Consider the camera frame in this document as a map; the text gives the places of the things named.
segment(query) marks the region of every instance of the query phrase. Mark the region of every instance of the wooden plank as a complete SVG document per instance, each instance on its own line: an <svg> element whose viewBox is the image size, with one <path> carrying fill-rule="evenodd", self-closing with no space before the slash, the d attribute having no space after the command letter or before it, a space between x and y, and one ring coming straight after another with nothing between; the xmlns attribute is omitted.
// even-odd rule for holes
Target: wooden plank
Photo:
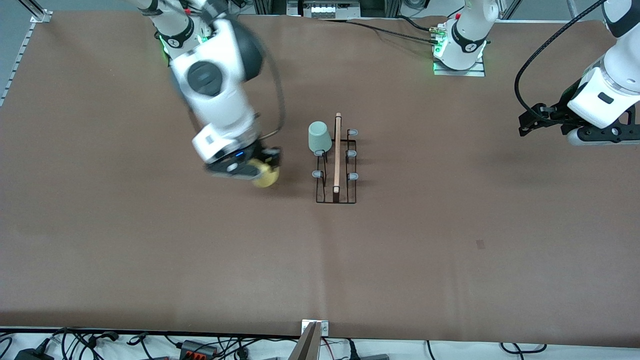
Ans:
<svg viewBox="0 0 640 360"><path fill-rule="evenodd" d="M340 139L342 138L342 114L335 114L335 129L334 129L334 139L335 139L335 156L334 163L335 168L333 169L333 202L340 201L340 159L342 157L342 152L340 150Z"/></svg>

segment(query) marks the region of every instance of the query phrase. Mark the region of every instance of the yellow ball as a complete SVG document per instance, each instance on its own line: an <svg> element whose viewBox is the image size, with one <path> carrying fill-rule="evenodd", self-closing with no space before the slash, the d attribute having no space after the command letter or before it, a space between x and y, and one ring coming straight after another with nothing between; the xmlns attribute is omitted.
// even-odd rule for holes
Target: yellow ball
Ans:
<svg viewBox="0 0 640 360"><path fill-rule="evenodd" d="M261 162L257 159L249 160L249 165L252 165L260 170L260 177L253 180L253 185L257 188L268 188L275 184L280 176L280 167L271 168L269 165Z"/></svg>

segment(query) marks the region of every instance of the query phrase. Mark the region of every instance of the table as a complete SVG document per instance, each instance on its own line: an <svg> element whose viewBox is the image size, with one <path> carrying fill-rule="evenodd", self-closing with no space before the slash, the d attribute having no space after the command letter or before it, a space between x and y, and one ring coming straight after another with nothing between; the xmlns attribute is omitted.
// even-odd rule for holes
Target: table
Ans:
<svg viewBox="0 0 640 360"><path fill-rule="evenodd" d="M485 78L344 23L241 17L275 55L276 186L209 177L147 19L57 12L0 109L3 325L640 345L637 147L518 136L513 78L559 24L496 24ZM432 25L442 18L425 18ZM422 35L400 20L368 20ZM523 77L554 103L614 39L577 24ZM265 130L268 67L245 84ZM358 203L316 204L307 127L358 136Z"/></svg>

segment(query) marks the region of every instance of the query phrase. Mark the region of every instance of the power adapter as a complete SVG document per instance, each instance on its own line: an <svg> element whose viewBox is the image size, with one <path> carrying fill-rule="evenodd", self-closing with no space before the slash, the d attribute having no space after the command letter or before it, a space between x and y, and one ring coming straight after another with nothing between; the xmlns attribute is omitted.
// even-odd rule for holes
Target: power adapter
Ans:
<svg viewBox="0 0 640 360"><path fill-rule="evenodd" d="M54 360L53 356L47 354L41 354L34 348L26 348L18 351L14 360Z"/></svg>
<svg viewBox="0 0 640 360"><path fill-rule="evenodd" d="M180 358L189 360L213 360L217 348L186 340L180 347Z"/></svg>

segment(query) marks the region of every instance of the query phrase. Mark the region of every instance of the cable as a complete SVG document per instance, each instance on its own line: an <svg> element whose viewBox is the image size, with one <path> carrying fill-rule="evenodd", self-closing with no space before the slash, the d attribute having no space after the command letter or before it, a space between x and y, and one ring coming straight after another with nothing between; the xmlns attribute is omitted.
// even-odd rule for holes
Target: cable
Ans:
<svg viewBox="0 0 640 360"><path fill-rule="evenodd" d="M3 358L3 356L6 354L7 351L9 351L9 348L11 347L11 344L13 344L13 339L12 338L4 338L2 340L0 340L0 344L4 343L5 341L8 341L9 343L6 345L6 348L4 348L4 350L2 351L2 354L0 354L0 359Z"/></svg>
<svg viewBox="0 0 640 360"><path fill-rule="evenodd" d="M400 33L396 33L395 31L391 31L391 30L387 30L387 29L381 29L381 28L377 28L375 26L371 26L371 25L367 25L367 24L362 24L360 22L350 22L347 21L347 24L353 24L353 25L358 25L358 26L363 26L365 28L369 28L369 29L373 29L376 31L382 31L383 33L388 33L391 35L395 35L395 36L399 36L399 37L403 37L403 38L410 38L410 39L414 39L414 40L418 40L418 41L424 41L424 42L428 42L429 44L437 44L438 42L436 40L432 40L432 39L426 39L426 38L419 38L419 37L413 37L411 35L407 35L407 34L400 34Z"/></svg>
<svg viewBox="0 0 640 360"><path fill-rule="evenodd" d="M360 360L358 350L356 349L356 345L353 343L353 340L348 338L347 341L349 342L349 348L351 349L351 356L349 356L349 360Z"/></svg>
<svg viewBox="0 0 640 360"><path fill-rule="evenodd" d="M62 329L58 329L58 330L54 331L53 334L51 334L51 336L49 336L48 338L42 340L40 345L38 345L38 347L36 347L36 349L35 349L35 355L39 356L39 355L42 355L45 352L47 352L47 345L49 345L49 342L51 341L51 339L53 339L53 337L55 335L59 335L59 334L61 334L63 332L66 332L66 331L67 331L67 328L63 327Z"/></svg>
<svg viewBox="0 0 640 360"><path fill-rule="evenodd" d="M520 105L522 105L522 107L525 108L531 115L534 115L535 117L545 122L549 121L549 119L546 119L542 117L539 113L536 113L535 111L533 111L533 109L530 108L526 102L524 102L524 100L522 99L522 95L520 95L520 78L522 77L522 74L524 74L524 70L526 70L527 67L529 67L529 65L533 62L533 60L537 58L538 55L540 55L540 53L542 53L542 51L546 49L547 46L549 46L549 44L551 44L555 39L557 39L560 35L562 35L562 33L564 33L568 28L572 27L576 22L578 22L578 20L582 19L593 10L596 10L600 5L604 4L605 1L606 0L596 1L593 5L589 6L586 10L581 12L578 16L574 17L573 19L571 19L571 21L567 22L562 28L560 28L560 30L556 31L555 34L551 35L551 37L547 41L545 41L545 43L542 44L538 48L538 50L536 50L533 53L533 55L531 55L531 57L524 63L524 65L522 65L522 67L520 68L520 71L518 71L518 74L516 75L516 79L513 83L513 90L516 93L516 98L518 99L518 102L520 103Z"/></svg>
<svg viewBox="0 0 640 360"><path fill-rule="evenodd" d="M414 28L416 28L416 29L420 29L420 30L423 30L423 31L427 31L427 32L429 32L429 28L425 28L424 26L420 26L420 25L416 24L416 23L415 23L413 20L411 20L411 18L409 18L409 17L406 17L406 16L404 16L404 15L398 15L398 16L396 16L396 17L397 17L398 19L404 19L404 20L407 20L407 22L408 22L409 24L411 24L411 26L413 26L413 27L414 27Z"/></svg>
<svg viewBox="0 0 640 360"><path fill-rule="evenodd" d="M454 11L454 12L450 13L449 15L447 15L447 18L451 17L451 15L454 15L455 13L457 13L458 11L460 11L460 10L462 10L462 9L464 9L464 8L465 8L465 7L464 7L464 6L462 6L460 9L457 9L456 11Z"/></svg>
<svg viewBox="0 0 640 360"><path fill-rule="evenodd" d="M153 357L151 356L151 354L149 354L149 350L147 350L147 346L145 345L145 338L148 335L149 335L148 332L143 332L143 333L141 333L139 335L135 335L131 339L129 339L129 341L127 341L127 345L130 345L130 346L136 346L137 344L142 345L142 350L145 351L145 354L147 355L147 358L149 358L149 360L153 360Z"/></svg>
<svg viewBox="0 0 640 360"><path fill-rule="evenodd" d="M276 60L271 54L271 51L269 51L269 49L266 46L263 46L263 49L264 49L264 54L266 55L265 57L267 58L267 62L269 63L269 68L271 69L271 73L273 74L273 82L276 86L276 96L278 97L279 119L278 119L278 126L276 127L276 129L266 135L260 136L260 138L258 139L260 141L268 139L273 135L276 135L277 133L279 133L280 130L282 130L282 128L284 127L284 122L287 117L287 108L285 107L284 93L282 92L282 79L280 78L278 65L276 64Z"/></svg>
<svg viewBox="0 0 640 360"><path fill-rule="evenodd" d="M226 358L227 358L227 356L229 356L229 355L231 355L231 354L235 354L238 350L244 349L244 348L248 347L248 346L249 346L249 345L251 345L251 344L255 344L255 343L257 343L257 342L258 342L258 341L260 341L260 340L261 340L261 339L255 339L255 340L251 340L251 342L249 342L249 343L247 343L247 344L245 344L245 345L239 345L237 349L235 349L235 350L231 351L231 353L229 353L229 354L225 354L224 356L222 356L222 357L220 358L220 360L224 360L224 359L226 359Z"/></svg>
<svg viewBox="0 0 640 360"><path fill-rule="evenodd" d="M71 354L68 354L69 350L72 349L76 349L78 344L80 344L80 341L78 341L78 339L74 339L73 341L71 341L71 344L65 349L62 346L60 347L60 352L62 352L62 357L67 356L69 359L73 358L73 352L71 352Z"/></svg>
<svg viewBox="0 0 640 360"><path fill-rule="evenodd" d="M76 344L74 345L73 348L71 348L71 354L69 354L69 359L72 360L74 358L74 352L76 352L76 348L78 347L78 345L80 345L80 341L78 339L74 340L76 342Z"/></svg>
<svg viewBox="0 0 640 360"><path fill-rule="evenodd" d="M164 338L169 341L174 347L180 348L180 343L174 343L167 335L164 335Z"/></svg>
<svg viewBox="0 0 640 360"><path fill-rule="evenodd" d="M64 360L71 360L71 359L73 358L73 354L74 354L74 352L76 351L76 347L77 347L79 344L84 345L83 349L80 351L80 356L78 357L78 359L79 359L79 360L82 360L82 356L83 356L84 351L85 351L86 349L89 349L89 351L91 351L91 353L93 354L93 359L94 359L94 360L96 360L96 359L104 360L104 358L103 358L102 356L100 356L100 354L98 354L98 353L93 349L95 345L94 345L94 346L91 346L91 345L87 342L87 340L85 340L85 338L84 338L84 337L85 337L86 335L80 335L80 334L78 334L78 333L76 333L76 332L74 332L74 331L71 331L70 329L66 329L66 328L64 328L62 331L63 331L63 334L62 334L62 342L61 342L61 346L60 346L60 348L61 348L61 352L62 352L62 358L63 358ZM65 349L66 349L65 341L67 340L67 334L71 334L71 335L73 335L73 336L76 338L76 340L74 340L74 341L77 341L76 345L74 345L73 349L71 350L71 358L69 358L69 356L67 355L67 351L65 351Z"/></svg>
<svg viewBox="0 0 640 360"><path fill-rule="evenodd" d="M404 4L414 10L424 10L429 6L429 1L430 0L404 0Z"/></svg>
<svg viewBox="0 0 640 360"><path fill-rule="evenodd" d="M539 348L539 349L537 349L537 350L522 350L522 349L518 346L518 344L516 344L516 343L511 343L511 344L513 345L513 347L515 347L515 348L516 348L516 351L512 351L512 350L507 349L507 348L504 346L504 343L500 343L500 348L501 348L503 351L505 351L505 352L507 352L507 353L509 353L509 354L511 354L511 355L518 355L518 356L520 356L520 360L524 360L524 354L539 354L539 353L541 353L541 352L543 352L543 351L545 351L545 350L547 349L547 344L542 344L542 347L541 347L541 348Z"/></svg>
<svg viewBox="0 0 640 360"><path fill-rule="evenodd" d="M431 351L431 342L427 340L427 349L429 350L429 356L431 356L431 360L436 360L436 357L433 356L433 351Z"/></svg>
<svg viewBox="0 0 640 360"><path fill-rule="evenodd" d="M326 349L327 351L329 351L329 355L331 355L331 360L335 360L335 356L333 356L333 351L331 351L331 345L329 345L329 342L326 340L326 338L322 338L322 341L324 341L324 343L326 344Z"/></svg>

